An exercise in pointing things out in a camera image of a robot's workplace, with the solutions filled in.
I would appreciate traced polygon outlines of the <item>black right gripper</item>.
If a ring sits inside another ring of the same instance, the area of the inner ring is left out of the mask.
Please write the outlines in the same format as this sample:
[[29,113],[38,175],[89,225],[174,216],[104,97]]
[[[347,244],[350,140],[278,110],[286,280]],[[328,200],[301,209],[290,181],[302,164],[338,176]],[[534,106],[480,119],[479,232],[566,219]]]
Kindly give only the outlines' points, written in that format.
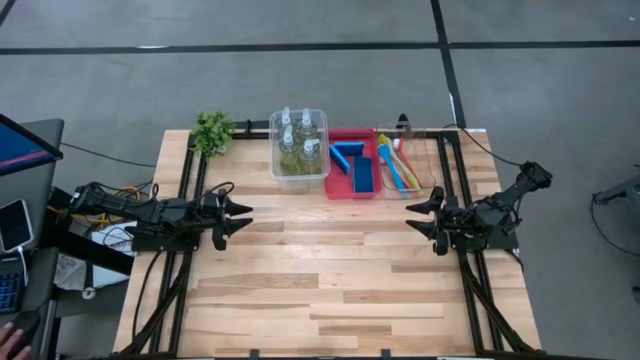
[[483,249],[483,237],[473,224],[472,216],[458,206],[455,196],[446,197],[442,187],[436,186],[427,201],[407,205],[406,209],[424,215],[434,212],[434,221],[406,220],[405,223],[434,240],[433,250],[438,256],[445,255],[454,246],[465,251]]

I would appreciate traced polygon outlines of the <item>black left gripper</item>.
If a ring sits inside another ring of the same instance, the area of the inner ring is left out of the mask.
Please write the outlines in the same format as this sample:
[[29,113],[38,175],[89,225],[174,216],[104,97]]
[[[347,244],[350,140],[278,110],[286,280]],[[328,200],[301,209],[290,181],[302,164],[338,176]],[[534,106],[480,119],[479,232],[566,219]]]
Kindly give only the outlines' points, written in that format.
[[226,191],[210,192],[203,197],[202,203],[191,211],[187,233],[195,236],[207,229],[211,229],[213,231],[212,242],[214,248],[218,251],[224,251],[227,248],[225,237],[231,237],[234,233],[253,222],[252,218],[227,218],[226,205],[229,216],[242,215],[253,211],[250,206],[235,203],[230,198],[227,199]]

